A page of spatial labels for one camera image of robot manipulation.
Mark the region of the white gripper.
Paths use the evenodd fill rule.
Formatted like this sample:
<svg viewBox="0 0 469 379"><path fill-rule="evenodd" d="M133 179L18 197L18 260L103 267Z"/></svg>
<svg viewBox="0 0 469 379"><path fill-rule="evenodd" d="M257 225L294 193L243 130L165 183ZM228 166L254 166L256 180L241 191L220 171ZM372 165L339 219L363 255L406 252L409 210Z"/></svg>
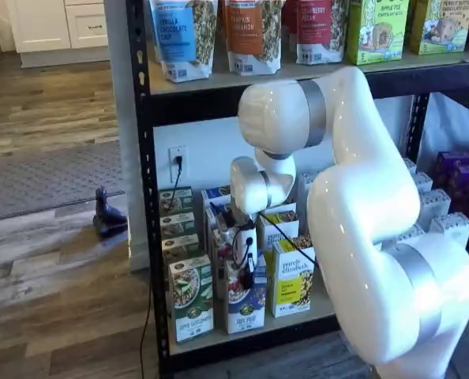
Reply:
<svg viewBox="0 0 469 379"><path fill-rule="evenodd" d="M256 227L236 227L232 242L232 260L239 270L243 289L253 286L253 273L257 264Z"/></svg>

